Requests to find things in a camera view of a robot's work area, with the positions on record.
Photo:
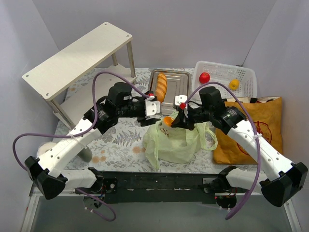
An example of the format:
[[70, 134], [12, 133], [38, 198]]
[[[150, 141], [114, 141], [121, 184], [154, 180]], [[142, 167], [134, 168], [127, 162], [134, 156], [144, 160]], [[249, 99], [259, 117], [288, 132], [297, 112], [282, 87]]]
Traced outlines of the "orange toy donut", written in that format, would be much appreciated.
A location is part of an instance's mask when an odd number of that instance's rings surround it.
[[169, 117], [169, 116], [166, 116], [163, 118], [163, 122], [166, 126], [170, 127], [173, 123], [174, 119]]

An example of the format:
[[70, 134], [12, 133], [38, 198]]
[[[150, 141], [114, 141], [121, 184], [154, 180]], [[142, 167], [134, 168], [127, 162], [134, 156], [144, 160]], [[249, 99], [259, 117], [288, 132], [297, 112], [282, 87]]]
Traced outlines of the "light green plastic grocery bag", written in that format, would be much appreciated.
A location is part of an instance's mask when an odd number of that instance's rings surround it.
[[[169, 117], [175, 119], [178, 115], [174, 111]], [[169, 137], [160, 131], [164, 128], [169, 131]], [[176, 164], [190, 162], [195, 153], [204, 150], [215, 150], [218, 140], [210, 129], [210, 123], [197, 123], [193, 130], [172, 128], [164, 124], [163, 118], [151, 125], [143, 137], [145, 156], [150, 164], [159, 169], [159, 160]]]

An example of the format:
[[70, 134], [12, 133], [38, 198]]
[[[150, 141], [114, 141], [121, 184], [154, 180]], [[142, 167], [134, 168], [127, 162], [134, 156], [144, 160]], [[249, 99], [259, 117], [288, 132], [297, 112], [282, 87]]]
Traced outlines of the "long orange toy bread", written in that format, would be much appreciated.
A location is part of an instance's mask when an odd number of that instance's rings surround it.
[[167, 92], [167, 87], [168, 87], [167, 78], [163, 73], [160, 73], [157, 77], [155, 95], [161, 103], [164, 102], [166, 92]]

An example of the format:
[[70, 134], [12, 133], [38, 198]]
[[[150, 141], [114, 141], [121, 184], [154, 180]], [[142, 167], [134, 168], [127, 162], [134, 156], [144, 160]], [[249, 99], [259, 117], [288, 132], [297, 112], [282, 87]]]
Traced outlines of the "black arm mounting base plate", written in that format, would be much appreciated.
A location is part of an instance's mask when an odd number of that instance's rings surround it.
[[105, 203], [215, 203], [215, 195], [233, 199], [244, 189], [233, 188], [217, 174], [98, 172], [88, 194], [102, 195]]

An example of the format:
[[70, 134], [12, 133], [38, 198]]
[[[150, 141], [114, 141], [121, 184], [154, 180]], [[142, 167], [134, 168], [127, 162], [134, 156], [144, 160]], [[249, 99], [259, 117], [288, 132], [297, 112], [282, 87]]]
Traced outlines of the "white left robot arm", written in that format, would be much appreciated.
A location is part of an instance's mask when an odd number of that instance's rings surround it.
[[154, 124], [154, 115], [161, 112], [161, 103], [152, 94], [132, 97], [131, 85], [118, 82], [107, 96], [97, 100], [68, 138], [60, 140], [38, 158], [30, 156], [25, 166], [30, 179], [47, 199], [53, 199], [65, 189], [84, 188], [98, 193], [103, 187], [103, 176], [94, 168], [65, 170], [67, 164], [93, 140], [115, 126], [122, 117], [135, 117], [141, 126]]

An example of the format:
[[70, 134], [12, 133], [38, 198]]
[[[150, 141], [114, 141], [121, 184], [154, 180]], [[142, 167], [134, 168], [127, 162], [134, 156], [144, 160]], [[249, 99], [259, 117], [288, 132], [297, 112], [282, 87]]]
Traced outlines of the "yellow toy lemon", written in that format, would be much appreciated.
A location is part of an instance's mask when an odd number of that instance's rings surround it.
[[240, 82], [237, 79], [231, 80], [229, 83], [230, 90], [237, 90], [240, 86]]

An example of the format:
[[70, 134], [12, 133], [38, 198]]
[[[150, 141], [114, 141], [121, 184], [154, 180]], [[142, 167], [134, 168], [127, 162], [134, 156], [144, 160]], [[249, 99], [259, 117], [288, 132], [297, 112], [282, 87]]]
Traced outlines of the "red toy apple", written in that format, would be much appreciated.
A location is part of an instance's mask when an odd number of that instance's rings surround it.
[[208, 83], [209, 81], [210, 81], [210, 79], [211, 79], [211, 76], [210, 76], [210, 74], [209, 73], [207, 73], [207, 72], [203, 72], [200, 76], [199, 76], [199, 82], [201, 83], [201, 84], [205, 84], [205, 83]]

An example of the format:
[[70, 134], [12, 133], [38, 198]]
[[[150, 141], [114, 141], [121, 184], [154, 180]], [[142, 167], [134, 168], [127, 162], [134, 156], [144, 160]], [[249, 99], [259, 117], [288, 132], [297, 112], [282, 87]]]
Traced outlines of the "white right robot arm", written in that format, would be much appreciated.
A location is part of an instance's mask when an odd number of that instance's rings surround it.
[[228, 166], [214, 180], [204, 184], [208, 192], [246, 189], [262, 194], [273, 206], [281, 207], [302, 189], [308, 173], [306, 165], [284, 157], [257, 132], [247, 112], [225, 105], [220, 91], [215, 87], [202, 88], [199, 96], [201, 104], [197, 108], [189, 106], [186, 95], [175, 96], [174, 108], [178, 115], [171, 126], [193, 130], [198, 123], [211, 122], [216, 129], [239, 144], [264, 172], [247, 174], [235, 166]]

